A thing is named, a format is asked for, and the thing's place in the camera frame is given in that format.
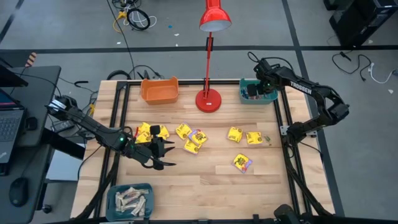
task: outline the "red desk lamp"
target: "red desk lamp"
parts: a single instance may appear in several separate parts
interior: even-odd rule
[[[213,50],[212,32],[217,32],[227,29],[232,24],[229,15],[221,8],[221,0],[206,0],[206,11],[200,19],[199,29],[209,32],[209,37],[206,41],[207,50],[207,66],[205,86],[197,94],[196,104],[199,110],[212,113],[221,106],[221,95],[210,88],[209,85],[209,69],[210,69],[210,54]]]

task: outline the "wooden tabletop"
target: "wooden tabletop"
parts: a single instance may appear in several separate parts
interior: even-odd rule
[[[249,219],[253,214],[272,218],[279,205],[292,204],[274,105],[242,105],[238,85],[211,87],[219,91],[223,100],[221,108],[211,114],[202,113],[195,105],[195,96],[203,89],[201,85],[180,85],[176,103],[156,106],[148,105],[140,97],[139,86],[130,89],[126,126],[135,130],[143,121],[164,124],[170,132],[168,140],[175,142],[176,147],[162,160],[177,165],[162,171],[145,169],[140,163],[121,157],[117,185],[150,183],[154,188],[155,208],[151,220]],[[94,119],[105,126],[109,126],[115,89],[116,81],[102,81],[99,88]],[[303,93],[292,88],[287,88],[286,92],[293,121],[310,119]],[[123,96],[122,93],[116,124],[120,121]],[[281,110],[286,122],[283,106]],[[185,141],[175,133],[175,128],[182,122],[201,129],[208,136],[198,155],[183,150]],[[226,133],[231,126],[243,131],[260,131],[271,138],[272,145],[248,147],[245,137],[240,143],[227,140]],[[318,147],[314,138],[306,138],[303,142]],[[85,157],[97,147],[96,141],[90,141]],[[298,148],[308,188],[333,213],[319,153],[302,144]],[[253,161],[245,174],[231,165],[239,153]],[[77,216],[97,191],[103,156],[102,148],[81,168],[71,217]],[[297,185],[296,189],[300,210],[304,211]],[[105,215],[104,205],[105,199],[101,216]]]

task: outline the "teal bin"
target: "teal bin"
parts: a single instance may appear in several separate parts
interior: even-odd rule
[[[267,105],[267,104],[272,103],[274,100],[278,99],[278,91],[277,90],[274,90],[270,94],[266,94],[265,97],[263,97],[263,99],[259,99],[259,100],[246,99],[245,97],[243,97],[243,95],[242,95],[243,88],[246,88],[248,84],[259,84],[259,83],[260,83],[260,80],[245,80],[244,78],[242,78],[239,81],[239,99],[241,100],[242,104]]]
[[[115,204],[115,200],[114,200],[116,192],[123,192],[123,191],[129,189],[130,187],[134,187],[137,190],[146,190],[146,189],[149,190],[149,194],[143,195],[146,199],[144,218],[148,219],[150,217],[150,215],[152,214],[152,211],[154,210],[154,191],[152,190],[152,187],[150,186],[150,184],[118,185],[118,186],[110,187],[108,190],[108,194],[107,194],[105,217],[109,222],[132,220],[132,219],[138,218],[138,217],[135,217],[133,214],[131,214],[132,209],[126,210],[124,212],[116,211],[116,204]]]

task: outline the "concrete floor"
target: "concrete floor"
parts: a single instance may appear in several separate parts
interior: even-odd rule
[[[204,46],[206,33],[198,28],[203,1],[142,1],[141,9],[150,16],[157,16],[157,24],[144,32],[125,29],[127,42],[130,47],[157,48],[151,49],[151,52],[134,52],[134,63],[149,65],[166,78],[203,77],[206,62],[204,51],[178,51],[178,48],[163,51],[163,47],[175,47],[176,44],[179,47]],[[0,28],[14,12],[17,2],[0,1]],[[326,11],[321,0],[287,2],[301,46],[338,45],[328,23],[332,12]],[[214,34],[215,46],[293,46],[282,3],[279,0],[248,0],[242,4],[238,0],[224,0],[223,7],[231,16],[233,25],[226,31]],[[113,17],[104,1],[93,4],[93,1],[82,0],[25,0],[0,42],[0,57],[14,66],[23,66],[30,51],[39,50],[42,53],[38,54],[34,66],[59,65],[62,67],[62,78],[70,81],[88,80],[89,84],[85,86],[97,89],[100,81],[112,71],[131,69],[128,53],[106,53],[103,50],[125,48],[123,37],[113,31],[112,22]],[[398,13],[370,40],[373,43],[366,45],[398,45]],[[4,49],[26,51],[2,52]],[[40,49],[55,49],[59,54]],[[74,49],[71,52],[102,50],[97,53],[66,53],[62,49]],[[300,75],[293,47],[291,50],[253,52],[259,57],[286,58]],[[247,58],[246,53],[247,50],[215,50],[212,54],[211,77],[254,77],[252,69],[255,64]],[[358,73],[347,75],[333,65],[331,56],[338,53],[336,51],[302,53],[309,78],[332,86],[351,105],[350,115],[344,121],[325,128],[345,215],[398,220],[395,212],[398,194],[394,188],[398,184],[398,152],[394,145],[395,128],[398,125],[398,77],[392,77],[387,84],[380,85],[364,72],[368,80],[362,82]],[[337,61],[347,70],[354,69],[357,54],[367,55],[376,64],[374,75],[379,80],[385,80],[389,72],[398,67],[398,50],[357,51],[350,54],[353,63],[339,58]],[[80,106],[87,104],[88,91],[61,80],[58,86],[63,94],[76,98]],[[66,220],[75,188],[76,184],[71,183],[50,184],[45,203],[52,204],[54,211],[50,215],[36,212],[32,223]]]

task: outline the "orange plastic container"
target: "orange plastic container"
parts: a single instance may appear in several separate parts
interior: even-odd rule
[[[141,82],[141,97],[149,105],[175,103],[178,98],[178,79],[148,80]]]

